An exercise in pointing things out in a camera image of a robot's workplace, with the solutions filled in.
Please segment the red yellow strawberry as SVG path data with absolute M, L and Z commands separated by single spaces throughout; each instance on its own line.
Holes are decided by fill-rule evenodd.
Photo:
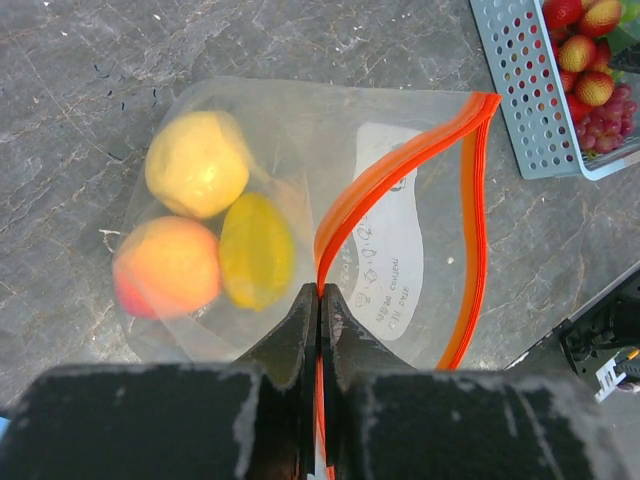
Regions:
M 583 1 L 582 7 L 576 32 L 590 38 L 598 38 L 614 30 L 623 10 L 618 0 Z
M 590 107 L 604 105 L 614 92 L 613 78 L 604 72 L 585 72 L 575 83 L 573 93 L 583 104 Z
M 584 35 L 573 35 L 559 48 L 557 63 L 566 72 L 579 73 L 591 65 L 596 52 L 597 47 L 593 39 Z

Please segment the yellow star fruit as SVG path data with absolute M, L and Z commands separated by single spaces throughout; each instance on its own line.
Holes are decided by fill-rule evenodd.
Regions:
M 292 282 L 295 256 L 288 222 L 269 197 L 249 192 L 233 203 L 223 222 L 219 262 L 234 305 L 261 311 L 275 304 Z

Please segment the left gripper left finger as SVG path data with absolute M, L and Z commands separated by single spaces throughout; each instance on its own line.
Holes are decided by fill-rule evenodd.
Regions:
M 5 479 L 304 479 L 315 469 L 317 289 L 230 363 L 65 365 L 1 438 Z

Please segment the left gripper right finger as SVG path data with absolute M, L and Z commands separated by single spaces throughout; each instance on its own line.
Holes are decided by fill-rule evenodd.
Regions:
M 498 371 L 419 370 L 328 285 L 323 447 L 332 479 L 635 479 L 594 389 L 546 336 Z

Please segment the light blue plastic basket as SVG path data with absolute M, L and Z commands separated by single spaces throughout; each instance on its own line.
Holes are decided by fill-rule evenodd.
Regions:
M 639 162 L 639 132 L 592 159 L 581 153 L 540 1 L 472 1 L 515 159 L 527 180 L 597 181 Z

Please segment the clear zip top bag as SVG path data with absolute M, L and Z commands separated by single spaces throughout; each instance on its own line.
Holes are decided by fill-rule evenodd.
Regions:
M 233 116 L 251 154 L 241 195 L 265 195 L 284 215 L 295 244 L 295 272 L 287 292 L 261 311 L 234 305 L 221 269 L 218 297 L 188 315 L 148 319 L 125 311 L 132 349 L 145 361 L 236 359 L 275 326 L 299 287 L 313 282 L 321 299 L 326 286 L 337 286 L 365 327 L 412 366 L 425 349 L 421 331 L 443 290 L 434 258 L 435 210 L 443 207 L 453 218 L 445 243 L 460 251 L 466 267 L 453 286 L 460 309 L 450 338 L 438 348 L 437 366 L 457 368 L 486 289 L 484 179 L 489 129 L 500 103 L 489 92 L 239 78 L 184 91 L 154 137 L 189 112 Z M 217 236 L 220 268 L 223 222 L 236 200 L 207 219 L 178 215 L 150 193 L 144 165 L 118 248 L 139 225 L 179 216 Z

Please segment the yellow lemon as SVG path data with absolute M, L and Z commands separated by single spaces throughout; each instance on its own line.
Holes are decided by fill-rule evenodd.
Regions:
M 193 111 L 175 118 L 154 137 L 145 159 L 145 182 L 172 212 L 207 219 L 243 193 L 250 160 L 233 116 Z

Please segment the purple grapes bunch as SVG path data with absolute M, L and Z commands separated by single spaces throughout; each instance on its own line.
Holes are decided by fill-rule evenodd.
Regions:
M 612 97 L 596 107 L 575 126 L 581 153 L 589 158 L 609 154 L 621 148 L 634 134 L 638 105 L 633 89 L 621 84 Z

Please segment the orange peach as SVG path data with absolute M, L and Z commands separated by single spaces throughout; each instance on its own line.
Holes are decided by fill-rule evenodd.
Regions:
M 201 223 L 164 216 L 136 227 L 112 263 L 116 298 L 148 319 L 188 315 L 221 292 L 217 236 Z

